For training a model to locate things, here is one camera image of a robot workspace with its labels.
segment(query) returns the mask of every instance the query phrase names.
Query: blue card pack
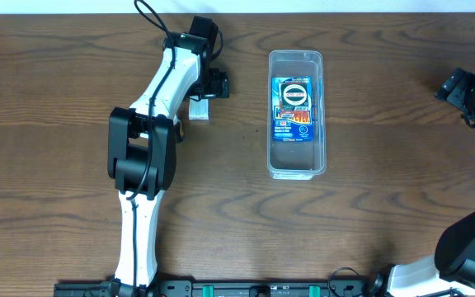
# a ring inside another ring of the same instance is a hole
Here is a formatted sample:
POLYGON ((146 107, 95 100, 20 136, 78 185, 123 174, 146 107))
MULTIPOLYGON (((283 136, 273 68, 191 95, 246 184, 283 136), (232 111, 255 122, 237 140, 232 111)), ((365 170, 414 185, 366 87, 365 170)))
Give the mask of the blue card pack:
POLYGON ((313 90, 310 77, 272 78, 274 141, 313 140, 313 90))

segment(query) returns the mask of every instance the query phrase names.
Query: transparent box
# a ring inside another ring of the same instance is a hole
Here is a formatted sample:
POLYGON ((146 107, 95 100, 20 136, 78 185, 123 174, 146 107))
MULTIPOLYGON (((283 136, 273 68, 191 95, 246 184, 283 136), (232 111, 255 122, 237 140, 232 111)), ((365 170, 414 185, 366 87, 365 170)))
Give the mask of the transparent box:
POLYGON ((267 167, 272 178, 309 180, 326 171, 326 123, 322 55, 313 50, 275 50, 269 55, 267 167), (272 78, 310 77, 313 96, 313 139, 274 141, 272 78))

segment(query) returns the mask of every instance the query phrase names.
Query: green strip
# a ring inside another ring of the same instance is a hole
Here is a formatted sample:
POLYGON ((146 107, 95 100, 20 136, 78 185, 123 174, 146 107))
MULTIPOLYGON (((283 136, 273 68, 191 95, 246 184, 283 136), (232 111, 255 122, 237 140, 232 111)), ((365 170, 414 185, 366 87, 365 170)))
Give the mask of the green strip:
POLYGON ((310 285, 309 297, 320 297, 320 287, 317 285, 310 285))
POLYGON ((203 286, 203 297, 214 297, 214 287, 211 285, 203 286))

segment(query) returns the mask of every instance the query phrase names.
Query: product label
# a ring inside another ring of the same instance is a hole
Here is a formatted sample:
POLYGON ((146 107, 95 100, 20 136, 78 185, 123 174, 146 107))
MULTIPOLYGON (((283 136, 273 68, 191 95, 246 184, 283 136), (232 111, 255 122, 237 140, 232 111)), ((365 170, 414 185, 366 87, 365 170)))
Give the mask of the product label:
POLYGON ((313 140, 311 78, 272 78, 274 141, 313 140))

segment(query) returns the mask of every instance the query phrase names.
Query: wooden table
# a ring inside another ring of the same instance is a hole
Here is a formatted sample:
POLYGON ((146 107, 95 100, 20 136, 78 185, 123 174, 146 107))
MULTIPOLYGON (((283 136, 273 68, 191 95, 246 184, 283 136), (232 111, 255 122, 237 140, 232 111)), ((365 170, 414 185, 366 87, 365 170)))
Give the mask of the wooden table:
MULTIPOLYGON (((475 130, 434 99, 475 72, 475 14, 213 15, 232 94, 185 120, 158 223, 161 272, 198 279, 369 274, 431 254, 475 210, 475 130), (325 63, 327 171, 266 168, 268 55, 325 63)), ((192 15, 163 16, 187 31, 192 15)), ((0 16, 0 296, 101 280, 120 250, 107 121, 139 98, 164 34, 138 15, 0 16)))

